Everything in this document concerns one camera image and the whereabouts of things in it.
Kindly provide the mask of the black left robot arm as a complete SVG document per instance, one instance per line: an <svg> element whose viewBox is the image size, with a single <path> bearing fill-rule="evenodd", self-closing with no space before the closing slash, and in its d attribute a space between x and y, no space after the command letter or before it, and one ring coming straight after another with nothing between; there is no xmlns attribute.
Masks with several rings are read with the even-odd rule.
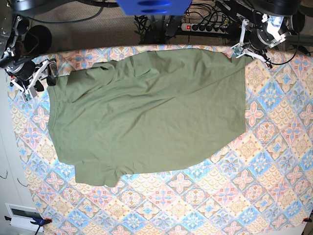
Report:
<svg viewBox="0 0 313 235"><path fill-rule="evenodd" d="M249 35L249 42L256 50L273 48L283 43L291 35L285 24L285 17L271 16L253 10L253 29Z"/></svg>

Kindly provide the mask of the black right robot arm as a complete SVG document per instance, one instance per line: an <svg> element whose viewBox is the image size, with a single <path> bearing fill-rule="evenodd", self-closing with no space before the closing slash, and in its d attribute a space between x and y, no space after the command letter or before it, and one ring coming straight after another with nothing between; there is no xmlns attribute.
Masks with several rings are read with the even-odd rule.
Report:
<svg viewBox="0 0 313 235"><path fill-rule="evenodd" d="M36 64L33 60L45 54L52 44L52 34L43 25L30 27L27 17L7 16L0 28L0 67L11 77L10 86L26 92L44 91L41 83L56 85L56 59Z"/></svg>

